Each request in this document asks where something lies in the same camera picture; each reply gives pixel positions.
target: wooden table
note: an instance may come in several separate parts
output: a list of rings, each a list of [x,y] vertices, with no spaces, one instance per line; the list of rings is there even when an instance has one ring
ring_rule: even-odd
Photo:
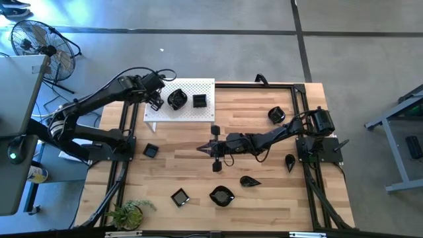
[[[327,108],[322,84],[306,83],[305,86],[309,108]],[[280,106],[286,112],[286,122],[293,116],[291,93],[286,89],[216,89],[215,100],[215,124],[221,127],[220,139],[230,132],[265,133],[275,128],[267,118],[268,111],[275,106]],[[267,160],[261,164],[252,155],[234,155],[235,164],[232,167],[223,164],[223,170],[214,173],[213,159],[196,151],[196,147],[212,138],[209,123],[161,123],[157,133],[153,134],[142,120],[144,106],[138,113],[136,156],[130,163],[124,202],[148,199],[153,201],[157,211],[143,209],[146,217],[139,229],[312,230],[302,166],[297,161],[291,173],[285,166],[285,155],[297,155],[294,137],[274,144]],[[105,106],[100,128],[118,128],[121,113],[121,102]],[[160,147],[156,158],[150,159],[142,154],[147,143]],[[102,161],[89,171],[76,225],[86,221],[103,199],[110,164]],[[339,168],[326,163],[321,165],[321,170],[327,198],[345,222],[354,226],[342,173]],[[262,184],[243,188],[239,179],[244,175]],[[226,186],[235,194],[234,201],[228,207],[215,205],[209,197],[209,193],[219,185]],[[181,208],[177,208],[171,200],[171,195],[179,188],[183,188],[191,197]],[[320,203],[317,202],[316,207],[323,224]]]

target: bracket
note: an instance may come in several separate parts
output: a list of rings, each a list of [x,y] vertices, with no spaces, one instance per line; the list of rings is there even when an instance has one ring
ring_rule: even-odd
[[[128,138],[130,148],[125,153],[113,153],[110,146],[103,142],[93,142],[93,144],[81,145],[90,151],[89,160],[92,161],[131,161],[134,158],[135,143],[137,138],[131,136]]]
[[[315,163],[317,158],[319,158],[320,163],[342,163],[344,159],[342,158],[342,153],[340,150],[334,151],[334,149],[339,147],[338,138],[323,138],[322,147],[323,149],[317,153],[316,156],[312,156],[308,152],[310,144],[310,138],[296,138],[295,145],[297,147],[298,159],[302,163]]]
[[[293,85],[295,89],[297,89],[301,93],[305,93],[305,85],[303,83],[295,83]]]
[[[267,79],[263,76],[263,74],[258,73],[256,75],[256,79],[254,80],[254,82],[258,83],[258,82],[263,82],[263,85],[265,87],[270,87],[269,82],[267,82]]]

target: concrete floor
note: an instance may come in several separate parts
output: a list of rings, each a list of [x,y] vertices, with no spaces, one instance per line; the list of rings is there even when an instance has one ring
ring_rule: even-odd
[[[28,2],[34,20],[54,26],[295,30],[289,0],[127,0],[124,5],[101,0]],[[418,0],[297,0],[297,4],[303,30],[423,31],[423,4]],[[10,24],[13,22],[0,17],[0,27]],[[65,35],[83,51],[75,72],[63,82],[78,92],[76,97],[135,65],[170,67],[180,77],[220,81],[252,81],[256,73],[263,73],[269,81],[305,81],[296,36]],[[0,31],[0,52],[12,55],[8,37],[7,31]],[[313,82],[325,87],[336,134],[350,139],[342,150],[356,226],[364,231],[421,236],[423,189],[386,194],[385,185],[401,178],[383,130],[367,132],[363,127],[422,83],[421,38],[305,37],[305,48]],[[38,102],[52,97],[46,92]],[[43,184],[36,199],[45,208],[43,212],[28,216],[21,206],[16,215],[0,218],[0,233],[69,227],[82,185]],[[28,225],[23,229],[15,225],[18,221]]]

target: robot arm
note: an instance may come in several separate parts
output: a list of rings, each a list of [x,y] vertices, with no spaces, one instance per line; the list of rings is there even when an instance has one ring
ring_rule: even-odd
[[[115,77],[97,92],[62,105],[50,121],[48,133],[61,150],[80,160],[109,158],[121,161],[114,158],[131,151],[128,137],[119,129],[104,131],[78,125],[78,118],[114,101],[129,104],[146,102],[151,104],[154,110],[158,110],[163,104],[159,91],[165,86],[164,78],[164,75],[154,71],[143,77]],[[91,140],[93,144],[79,145],[72,141],[74,138]]]
[[[305,124],[308,125],[307,129],[304,127],[304,120],[306,121]],[[221,170],[221,161],[219,161],[219,158],[225,155],[250,153],[256,157],[258,162],[263,162],[266,158],[259,161],[257,156],[268,151],[274,143],[301,134],[315,138],[314,144],[318,145],[319,140],[322,140],[325,136],[329,136],[334,130],[335,128],[329,112],[319,107],[316,110],[295,115],[290,123],[284,124],[265,134],[230,133],[227,135],[226,141],[218,140],[220,129],[218,126],[213,126],[211,133],[215,138],[210,140],[209,143],[198,147],[197,150],[208,153],[211,157],[215,157],[213,172],[219,172]]]

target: black cube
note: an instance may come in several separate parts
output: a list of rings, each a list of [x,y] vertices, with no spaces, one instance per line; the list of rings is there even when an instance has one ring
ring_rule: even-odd
[[[207,107],[206,95],[192,95],[194,108]]]

